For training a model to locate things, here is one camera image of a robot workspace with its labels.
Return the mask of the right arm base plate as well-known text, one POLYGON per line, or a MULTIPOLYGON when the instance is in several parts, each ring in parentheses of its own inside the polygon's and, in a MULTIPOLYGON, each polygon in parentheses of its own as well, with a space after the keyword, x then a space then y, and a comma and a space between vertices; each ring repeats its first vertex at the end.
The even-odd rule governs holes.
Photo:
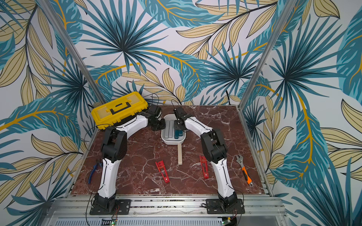
POLYGON ((244 214, 245 208, 242 199, 237 199, 235 204, 227 207, 220 199, 206 199, 206 210, 208 214, 244 214))

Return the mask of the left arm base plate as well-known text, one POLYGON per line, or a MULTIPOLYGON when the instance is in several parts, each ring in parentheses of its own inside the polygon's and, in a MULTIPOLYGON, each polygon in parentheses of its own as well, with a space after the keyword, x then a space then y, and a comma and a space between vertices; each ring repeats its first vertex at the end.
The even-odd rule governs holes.
POLYGON ((90 209, 90 215, 128 215, 130 211, 131 200, 129 199, 113 199, 102 201, 95 200, 90 209))

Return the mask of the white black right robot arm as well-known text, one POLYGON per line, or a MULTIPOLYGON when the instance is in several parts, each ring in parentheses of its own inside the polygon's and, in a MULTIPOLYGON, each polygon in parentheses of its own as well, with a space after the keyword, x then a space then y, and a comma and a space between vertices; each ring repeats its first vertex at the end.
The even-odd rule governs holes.
POLYGON ((227 146, 222 132, 203 124, 190 114, 184 112, 174 114, 178 126, 183 131, 192 131, 200 137, 203 154, 211 163, 216 176, 219 199, 230 203, 236 201, 238 198, 227 168, 227 146))

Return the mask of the red clip tool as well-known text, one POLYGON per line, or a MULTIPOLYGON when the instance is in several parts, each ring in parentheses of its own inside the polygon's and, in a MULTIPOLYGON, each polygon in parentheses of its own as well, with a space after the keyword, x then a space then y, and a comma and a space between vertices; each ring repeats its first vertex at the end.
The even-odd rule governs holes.
POLYGON ((200 165, 202 168, 202 173, 203 173, 204 179, 208 179, 209 172, 208 172, 208 166, 207 166, 207 159, 203 155, 200 156, 200 165))
POLYGON ((169 179, 164 161, 156 162, 156 167, 157 167, 158 171, 161 173, 164 182, 169 183, 170 179, 169 179))

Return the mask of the white plastic storage box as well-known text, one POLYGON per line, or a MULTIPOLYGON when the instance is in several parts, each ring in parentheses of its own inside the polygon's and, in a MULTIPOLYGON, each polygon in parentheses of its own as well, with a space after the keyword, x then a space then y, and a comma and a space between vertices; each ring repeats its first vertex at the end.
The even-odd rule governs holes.
MULTIPOLYGON (((170 120, 176 120, 176 117, 174 114, 168 114, 164 117, 165 121, 170 121, 170 120)), ((162 140, 164 141, 165 144, 167 145, 178 145, 179 143, 183 143, 185 138, 186 138, 186 133, 183 132, 183 136, 182 137, 179 137, 178 139, 175 139, 175 138, 167 138, 165 139, 164 137, 164 132, 165 132, 165 129, 163 129, 161 131, 161 138, 162 140)))

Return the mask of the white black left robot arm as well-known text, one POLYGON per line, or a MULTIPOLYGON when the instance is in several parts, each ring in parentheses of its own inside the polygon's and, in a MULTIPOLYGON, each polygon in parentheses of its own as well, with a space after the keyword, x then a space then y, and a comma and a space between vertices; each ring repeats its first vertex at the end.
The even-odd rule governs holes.
POLYGON ((164 129, 166 123, 161 116, 162 112, 140 113, 105 129, 101 147, 103 170, 99 197, 110 200, 116 195, 116 179, 121 160, 127 153, 127 139, 146 127, 151 127, 153 131, 164 129))

